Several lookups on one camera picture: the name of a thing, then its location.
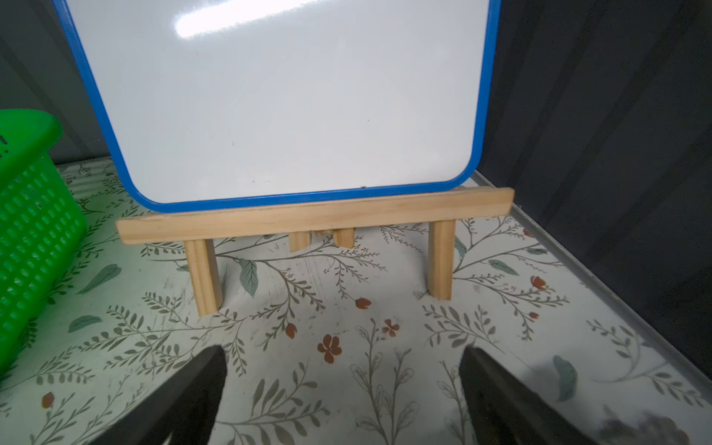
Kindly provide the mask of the dark grey scarf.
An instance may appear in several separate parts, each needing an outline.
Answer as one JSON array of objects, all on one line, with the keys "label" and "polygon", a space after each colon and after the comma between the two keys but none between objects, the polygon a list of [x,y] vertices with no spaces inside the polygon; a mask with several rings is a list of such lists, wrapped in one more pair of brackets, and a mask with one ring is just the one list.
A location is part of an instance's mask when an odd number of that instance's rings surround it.
[{"label": "dark grey scarf", "polygon": [[598,444],[690,445],[689,435],[667,416],[645,413],[637,423],[629,424],[611,413],[596,430]]}]

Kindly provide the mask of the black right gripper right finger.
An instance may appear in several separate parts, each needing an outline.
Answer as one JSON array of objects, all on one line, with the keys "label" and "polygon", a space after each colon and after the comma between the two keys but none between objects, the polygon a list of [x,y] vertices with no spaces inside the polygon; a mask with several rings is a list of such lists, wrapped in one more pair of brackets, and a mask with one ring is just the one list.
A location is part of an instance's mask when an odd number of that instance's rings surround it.
[{"label": "black right gripper right finger", "polygon": [[485,350],[466,347],[459,376],[477,443],[593,443]]}]

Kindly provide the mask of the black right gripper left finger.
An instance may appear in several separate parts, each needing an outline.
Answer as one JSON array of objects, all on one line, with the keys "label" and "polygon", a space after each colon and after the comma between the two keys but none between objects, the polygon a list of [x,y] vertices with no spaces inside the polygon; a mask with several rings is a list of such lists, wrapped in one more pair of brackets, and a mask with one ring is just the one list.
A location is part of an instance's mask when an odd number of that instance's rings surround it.
[{"label": "black right gripper left finger", "polygon": [[94,444],[207,444],[227,376],[223,347],[202,350]]}]

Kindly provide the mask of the green plastic basket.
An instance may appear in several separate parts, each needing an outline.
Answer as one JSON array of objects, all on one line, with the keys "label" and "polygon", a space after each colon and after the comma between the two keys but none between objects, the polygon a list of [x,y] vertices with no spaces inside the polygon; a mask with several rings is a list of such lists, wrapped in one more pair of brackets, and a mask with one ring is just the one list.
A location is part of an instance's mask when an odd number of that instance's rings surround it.
[{"label": "green plastic basket", "polygon": [[20,349],[28,322],[70,267],[87,228],[48,151],[59,120],[34,109],[1,112],[1,367]]}]

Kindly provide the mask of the blue framed whiteboard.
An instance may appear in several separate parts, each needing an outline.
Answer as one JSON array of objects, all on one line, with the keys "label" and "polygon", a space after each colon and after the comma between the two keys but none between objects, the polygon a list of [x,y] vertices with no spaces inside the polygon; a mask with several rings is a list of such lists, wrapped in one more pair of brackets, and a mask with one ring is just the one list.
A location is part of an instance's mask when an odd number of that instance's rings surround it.
[{"label": "blue framed whiteboard", "polygon": [[484,145],[498,1],[59,1],[124,189],[160,213],[441,192]]}]

